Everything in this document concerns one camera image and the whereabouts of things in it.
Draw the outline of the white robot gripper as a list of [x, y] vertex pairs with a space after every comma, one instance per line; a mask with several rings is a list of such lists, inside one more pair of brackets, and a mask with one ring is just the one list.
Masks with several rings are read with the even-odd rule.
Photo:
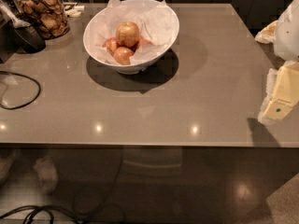
[[[278, 21], [264, 27], [255, 40], [274, 42], [275, 54], [285, 61], [299, 61], [299, 0], [292, 0]], [[271, 125], [285, 119], [299, 103], [299, 62], [285, 62], [278, 70], [271, 68], [266, 80], [266, 96], [258, 121]]]

